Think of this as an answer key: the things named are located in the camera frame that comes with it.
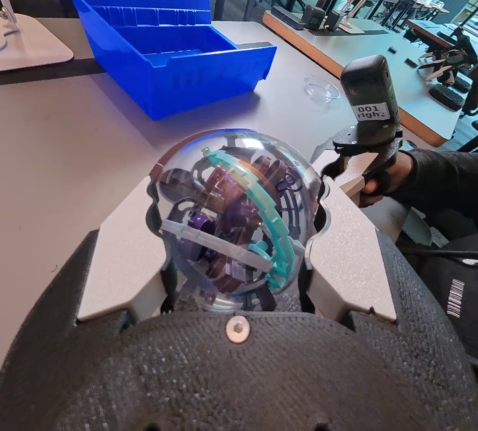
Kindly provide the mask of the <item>blue plastic bin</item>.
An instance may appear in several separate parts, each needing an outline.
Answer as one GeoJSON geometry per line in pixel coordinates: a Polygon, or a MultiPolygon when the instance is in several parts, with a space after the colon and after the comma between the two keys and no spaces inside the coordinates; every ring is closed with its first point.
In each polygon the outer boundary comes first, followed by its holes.
{"type": "Polygon", "coordinates": [[[152,120],[254,91],[277,46],[240,48],[210,0],[72,0],[95,60],[152,120]]]}

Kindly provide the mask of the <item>clear plastic dish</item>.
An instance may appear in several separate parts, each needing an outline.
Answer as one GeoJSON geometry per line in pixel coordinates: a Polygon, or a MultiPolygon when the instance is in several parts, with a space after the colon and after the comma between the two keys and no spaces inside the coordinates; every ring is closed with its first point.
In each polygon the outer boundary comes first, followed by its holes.
{"type": "Polygon", "coordinates": [[[341,93],[334,84],[316,75],[303,78],[303,90],[308,102],[315,109],[328,107],[341,98],[341,93]]]}

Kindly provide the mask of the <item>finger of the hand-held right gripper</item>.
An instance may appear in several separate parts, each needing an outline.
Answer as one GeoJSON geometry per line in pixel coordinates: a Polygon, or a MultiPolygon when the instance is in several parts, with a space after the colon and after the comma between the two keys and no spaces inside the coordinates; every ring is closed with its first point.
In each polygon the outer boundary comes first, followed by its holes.
{"type": "Polygon", "coordinates": [[[338,176],[338,187],[348,198],[352,198],[357,194],[360,195],[361,190],[365,187],[363,174],[346,174],[343,172],[338,176]]]}
{"type": "Polygon", "coordinates": [[[345,171],[348,158],[336,150],[330,138],[315,148],[310,162],[319,177],[337,179],[345,171]]]}

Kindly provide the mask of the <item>person's right hand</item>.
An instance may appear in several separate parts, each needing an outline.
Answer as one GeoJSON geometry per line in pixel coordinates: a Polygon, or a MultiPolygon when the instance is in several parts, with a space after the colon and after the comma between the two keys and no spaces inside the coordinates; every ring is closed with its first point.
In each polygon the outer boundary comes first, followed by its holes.
{"type": "Polygon", "coordinates": [[[379,180],[380,174],[371,177],[361,190],[359,199],[359,208],[370,207],[379,201],[383,200],[385,196],[400,188],[414,168],[412,157],[404,152],[397,154],[396,162],[388,169],[383,171],[388,177],[389,187],[385,190],[383,183],[379,180]]]}

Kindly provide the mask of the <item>instruction sheet on stand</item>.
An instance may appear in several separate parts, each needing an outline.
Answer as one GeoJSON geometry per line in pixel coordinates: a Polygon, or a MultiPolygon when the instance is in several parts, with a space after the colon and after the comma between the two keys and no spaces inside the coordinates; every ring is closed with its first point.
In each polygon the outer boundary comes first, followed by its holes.
{"type": "Polygon", "coordinates": [[[9,0],[1,0],[0,71],[65,63],[74,53],[37,19],[15,15],[9,0]]]}

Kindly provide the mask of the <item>clear maze ball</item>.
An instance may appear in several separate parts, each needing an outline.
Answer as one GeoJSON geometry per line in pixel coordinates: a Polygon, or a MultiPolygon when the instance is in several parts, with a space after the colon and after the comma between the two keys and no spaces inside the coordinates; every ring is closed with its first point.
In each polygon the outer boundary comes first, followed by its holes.
{"type": "Polygon", "coordinates": [[[326,186],[295,149],[247,129],[204,131],[171,147],[150,173],[168,258],[158,312],[315,313],[306,243],[326,186]]]}

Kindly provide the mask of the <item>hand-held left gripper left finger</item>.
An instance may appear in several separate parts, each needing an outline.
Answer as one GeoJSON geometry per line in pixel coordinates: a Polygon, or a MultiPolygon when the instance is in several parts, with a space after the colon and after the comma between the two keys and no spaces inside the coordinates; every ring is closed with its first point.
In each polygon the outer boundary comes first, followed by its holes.
{"type": "Polygon", "coordinates": [[[171,289],[171,247],[160,233],[158,190],[146,176],[101,223],[77,319],[84,323],[126,310],[135,321],[158,316],[171,289]]]}

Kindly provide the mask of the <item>grey desk with wooden edge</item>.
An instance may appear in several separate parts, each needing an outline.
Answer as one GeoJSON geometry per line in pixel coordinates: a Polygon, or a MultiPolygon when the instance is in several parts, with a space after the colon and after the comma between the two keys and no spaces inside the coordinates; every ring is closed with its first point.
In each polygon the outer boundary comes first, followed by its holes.
{"type": "Polygon", "coordinates": [[[402,125],[433,147],[442,146],[452,138],[459,113],[430,96],[428,90],[437,81],[426,78],[433,69],[418,70],[406,63],[409,59],[421,66],[425,62],[421,59],[423,51],[397,33],[319,36],[305,29],[297,31],[269,11],[264,13],[262,23],[336,78],[353,60],[379,54],[386,57],[402,125]]]}

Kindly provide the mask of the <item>person's black printed jacket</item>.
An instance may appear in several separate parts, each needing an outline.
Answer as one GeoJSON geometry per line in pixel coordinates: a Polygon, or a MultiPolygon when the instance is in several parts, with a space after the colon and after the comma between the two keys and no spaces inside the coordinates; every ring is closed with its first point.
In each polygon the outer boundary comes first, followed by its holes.
{"type": "Polygon", "coordinates": [[[477,220],[442,210],[411,208],[396,245],[447,315],[477,366],[477,220]]]}

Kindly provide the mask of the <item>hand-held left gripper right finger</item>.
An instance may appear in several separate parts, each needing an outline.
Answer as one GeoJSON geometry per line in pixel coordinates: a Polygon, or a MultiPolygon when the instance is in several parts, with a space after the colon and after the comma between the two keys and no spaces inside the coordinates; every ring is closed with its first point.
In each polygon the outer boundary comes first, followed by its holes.
{"type": "Polygon", "coordinates": [[[376,227],[330,178],[319,204],[326,224],[308,240],[304,253],[312,272],[307,294],[315,311],[336,322],[349,311],[373,311],[394,322],[397,314],[376,227]]]}

